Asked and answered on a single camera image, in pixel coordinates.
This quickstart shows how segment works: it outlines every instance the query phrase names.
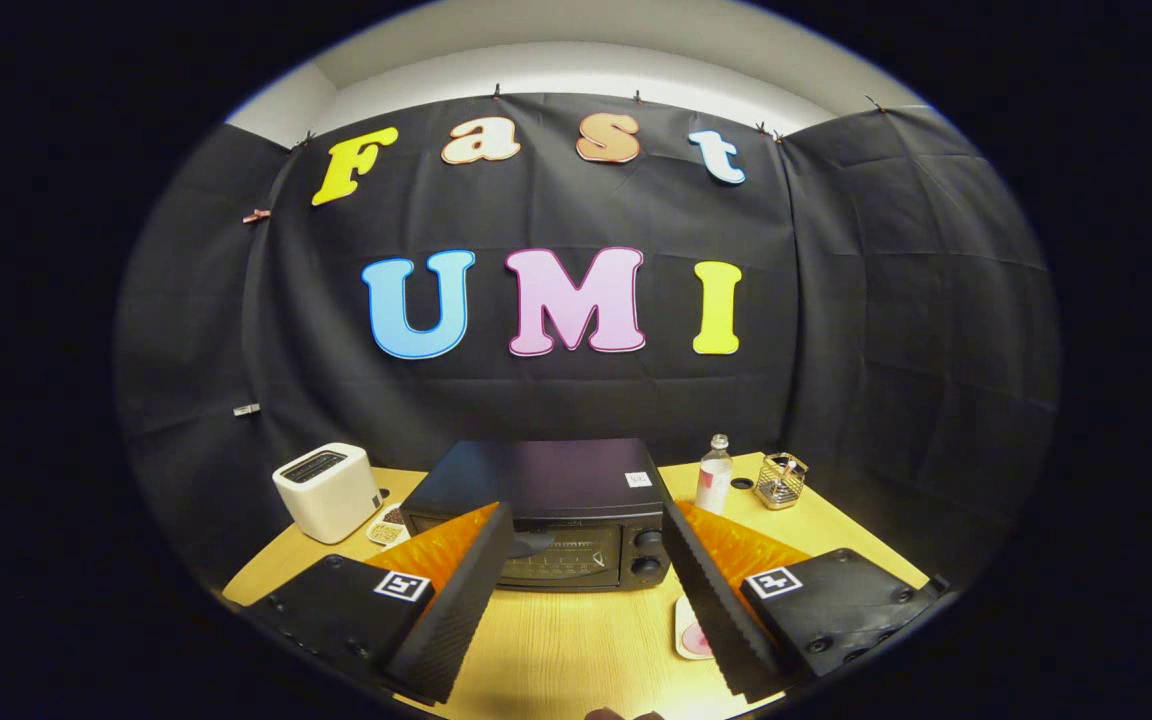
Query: pink letter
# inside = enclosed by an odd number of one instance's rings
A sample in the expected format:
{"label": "pink letter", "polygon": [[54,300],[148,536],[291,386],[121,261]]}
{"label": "pink letter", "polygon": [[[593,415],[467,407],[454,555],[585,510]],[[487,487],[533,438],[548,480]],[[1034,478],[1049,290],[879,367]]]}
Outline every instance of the pink letter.
{"label": "pink letter", "polygon": [[553,350],[554,340],[545,334],[545,313],[567,350],[576,350],[596,310],[598,329],[589,339],[594,350],[628,353],[646,344],[634,304],[634,279],[642,264],[643,252],[631,247],[605,247],[577,288],[553,251],[509,255],[503,265],[518,275],[518,336],[509,341],[509,353],[526,356]]}

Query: mesh basket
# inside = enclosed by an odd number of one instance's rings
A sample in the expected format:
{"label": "mesh basket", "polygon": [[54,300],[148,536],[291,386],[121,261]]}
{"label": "mesh basket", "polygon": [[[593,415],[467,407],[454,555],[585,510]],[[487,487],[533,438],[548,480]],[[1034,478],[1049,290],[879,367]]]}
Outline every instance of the mesh basket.
{"label": "mesh basket", "polygon": [[803,497],[808,467],[788,452],[764,455],[758,471],[758,498],[772,510],[791,507]]}

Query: oven door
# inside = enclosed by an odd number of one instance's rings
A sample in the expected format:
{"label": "oven door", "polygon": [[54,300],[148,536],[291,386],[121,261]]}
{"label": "oven door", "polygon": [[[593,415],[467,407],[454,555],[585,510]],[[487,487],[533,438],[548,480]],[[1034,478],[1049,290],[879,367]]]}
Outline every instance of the oven door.
{"label": "oven door", "polygon": [[607,591],[621,584],[620,525],[516,523],[498,588]]}

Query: table surface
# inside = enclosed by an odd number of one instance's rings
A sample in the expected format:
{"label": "table surface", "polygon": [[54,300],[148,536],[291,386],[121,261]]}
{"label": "table surface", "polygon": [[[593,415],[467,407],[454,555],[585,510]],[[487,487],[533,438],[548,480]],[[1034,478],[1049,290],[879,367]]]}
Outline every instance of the table surface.
{"label": "table surface", "polygon": [[[758,478],[761,455],[741,455],[735,461],[732,477]],[[660,468],[669,493],[680,501],[694,500],[698,472],[698,462]],[[402,502],[425,477],[417,471],[381,468],[372,473],[380,487],[389,490],[384,507]],[[750,488],[732,488],[723,516],[812,556],[850,547],[914,588],[927,583],[927,575],[810,487],[797,505],[776,511],[765,509]],[[238,605],[251,605],[333,552],[366,560],[381,551],[365,537],[370,524],[367,520],[353,536],[331,545],[306,537],[293,524],[234,575],[223,596]],[[744,697],[732,696],[717,662],[677,655],[673,612],[682,594],[673,569],[657,588],[630,592],[498,589],[448,702],[431,708],[394,697],[450,720],[582,720],[599,707],[609,707],[626,719],[650,711],[659,712],[664,720],[722,719],[781,698],[776,694],[750,705]]]}

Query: blue letter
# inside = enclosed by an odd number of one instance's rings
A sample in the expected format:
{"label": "blue letter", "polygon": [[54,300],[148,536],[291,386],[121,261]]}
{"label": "blue letter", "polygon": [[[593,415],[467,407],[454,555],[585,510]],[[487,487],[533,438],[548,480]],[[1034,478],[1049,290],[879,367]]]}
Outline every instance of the blue letter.
{"label": "blue letter", "polygon": [[727,156],[736,154],[736,146],[730,142],[723,142],[723,136],[712,129],[703,129],[699,132],[691,132],[687,139],[700,146],[700,159],[705,161],[705,168],[708,168],[708,173],[714,177],[733,184],[745,182],[745,170],[733,168],[727,160]]}
{"label": "blue letter", "polygon": [[371,336],[381,350],[403,361],[438,357],[465,336],[465,272],[473,264],[473,253],[435,252],[425,264],[438,275],[439,319],[431,331],[414,331],[407,324],[406,281],[415,268],[411,260],[380,260],[362,271],[362,282],[370,288]]}

